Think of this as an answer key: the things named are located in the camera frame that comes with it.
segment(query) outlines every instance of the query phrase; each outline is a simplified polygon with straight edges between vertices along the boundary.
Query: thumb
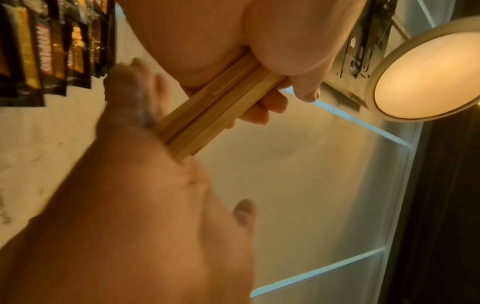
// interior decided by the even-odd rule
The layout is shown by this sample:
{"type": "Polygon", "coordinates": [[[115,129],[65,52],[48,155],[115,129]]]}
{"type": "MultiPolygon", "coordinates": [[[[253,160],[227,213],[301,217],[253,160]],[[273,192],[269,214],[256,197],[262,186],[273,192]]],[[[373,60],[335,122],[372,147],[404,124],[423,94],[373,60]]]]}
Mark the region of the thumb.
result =
{"type": "Polygon", "coordinates": [[[248,234],[253,236],[257,219],[255,204],[249,199],[241,200],[233,210],[233,216],[247,230],[248,234]]]}
{"type": "Polygon", "coordinates": [[[97,131],[125,127],[152,128],[166,115],[170,93],[166,81],[141,60],[118,64],[105,78],[105,110],[97,131]]]}

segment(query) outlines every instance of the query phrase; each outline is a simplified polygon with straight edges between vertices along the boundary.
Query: light fixture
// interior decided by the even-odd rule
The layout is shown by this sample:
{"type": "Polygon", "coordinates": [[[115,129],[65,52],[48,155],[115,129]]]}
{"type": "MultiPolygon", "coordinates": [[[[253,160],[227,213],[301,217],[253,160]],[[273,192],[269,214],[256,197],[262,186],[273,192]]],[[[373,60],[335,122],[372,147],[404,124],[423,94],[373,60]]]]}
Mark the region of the light fixture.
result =
{"type": "Polygon", "coordinates": [[[480,102],[480,17],[456,20],[406,41],[372,73],[370,111],[396,122],[444,117],[480,102]]]}

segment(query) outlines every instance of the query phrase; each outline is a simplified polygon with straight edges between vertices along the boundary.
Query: round ceiling light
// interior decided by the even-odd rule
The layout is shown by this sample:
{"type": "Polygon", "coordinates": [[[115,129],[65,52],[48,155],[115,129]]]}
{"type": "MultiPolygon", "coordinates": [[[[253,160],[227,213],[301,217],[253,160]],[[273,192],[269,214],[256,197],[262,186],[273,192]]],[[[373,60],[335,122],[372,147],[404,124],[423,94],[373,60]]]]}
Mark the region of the round ceiling light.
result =
{"type": "Polygon", "coordinates": [[[450,22],[390,53],[365,91],[368,108],[398,122],[437,119],[480,102],[480,17],[450,22]]]}

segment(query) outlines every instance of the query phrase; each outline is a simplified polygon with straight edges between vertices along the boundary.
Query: bare skin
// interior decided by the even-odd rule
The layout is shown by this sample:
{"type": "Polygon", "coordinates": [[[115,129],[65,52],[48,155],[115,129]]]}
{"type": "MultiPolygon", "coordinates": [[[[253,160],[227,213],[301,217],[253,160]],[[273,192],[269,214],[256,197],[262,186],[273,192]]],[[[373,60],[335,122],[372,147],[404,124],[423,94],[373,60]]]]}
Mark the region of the bare skin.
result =
{"type": "MultiPolygon", "coordinates": [[[[366,0],[119,0],[157,62],[191,95],[251,49],[312,102],[366,0]]],[[[287,99],[267,94],[241,119],[269,121],[287,99]]]]}
{"type": "MultiPolygon", "coordinates": [[[[187,90],[205,85],[248,45],[265,66],[292,75],[295,92],[311,101],[363,3],[122,6],[145,47],[187,90]]],[[[265,123],[268,110],[286,107],[278,92],[269,98],[243,118],[265,123]]],[[[171,160],[152,132],[168,113],[168,87],[143,62],[116,66],[105,80],[105,100],[96,140],[28,226],[0,288],[3,302],[248,303],[255,205],[244,200],[229,212],[197,160],[171,160]]]]}

